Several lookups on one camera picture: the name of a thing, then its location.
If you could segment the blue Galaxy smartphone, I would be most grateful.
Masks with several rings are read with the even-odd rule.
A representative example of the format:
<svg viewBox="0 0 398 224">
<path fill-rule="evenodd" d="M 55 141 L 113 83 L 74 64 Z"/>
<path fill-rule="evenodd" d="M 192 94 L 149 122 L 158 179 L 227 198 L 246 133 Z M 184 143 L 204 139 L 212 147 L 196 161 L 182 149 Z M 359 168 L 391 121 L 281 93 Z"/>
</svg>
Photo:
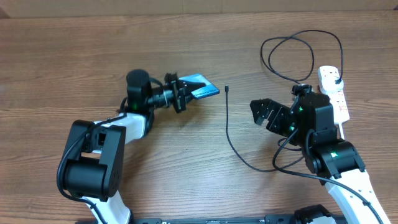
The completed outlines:
<svg viewBox="0 0 398 224">
<path fill-rule="evenodd" d="M 179 80 L 188 87 L 188 92 L 196 100 L 220 93 L 220 90 L 200 73 L 185 76 L 179 78 Z"/>
</svg>

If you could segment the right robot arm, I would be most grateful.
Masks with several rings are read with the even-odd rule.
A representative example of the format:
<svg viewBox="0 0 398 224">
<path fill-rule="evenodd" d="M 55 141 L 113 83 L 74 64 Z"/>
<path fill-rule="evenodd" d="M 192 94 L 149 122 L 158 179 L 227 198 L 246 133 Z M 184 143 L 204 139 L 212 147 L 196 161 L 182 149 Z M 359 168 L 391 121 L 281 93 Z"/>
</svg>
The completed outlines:
<svg viewBox="0 0 398 224">
<path fill-rule="evenodd" d="M 317 179 L 333 197 L 348 223 L 389 223 L 356 148 L 338 137 L 327 95 L 297 92 L 292 106 L 272 99 L 253 100 L 254 122 L 300 146 L 307 177 Z"/>
</svg>

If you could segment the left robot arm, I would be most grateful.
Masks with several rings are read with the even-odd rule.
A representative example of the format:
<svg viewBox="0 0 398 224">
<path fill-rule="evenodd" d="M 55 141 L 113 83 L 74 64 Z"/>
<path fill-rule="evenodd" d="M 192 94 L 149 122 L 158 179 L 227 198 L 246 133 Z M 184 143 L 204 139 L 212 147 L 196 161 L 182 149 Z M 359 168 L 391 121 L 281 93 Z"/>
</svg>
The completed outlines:
<svg viewBox="0 0 398 224">
<path fill-rule="evenodd" d="M 177 113 L 192 100 L 220 91 L 202 74 L 156 80 L 142 69 L 126 75 L 127 97 L 118 115 L 104 121 L 76 120 L 70 129 L 57 169 L 57 187 L 67 199 L 84 203 L 95 223 L 133 223 L 134 217 L 119 193 L 124 147 L 152 129 L 154 111 L 173 107 Z"/>
</svg>

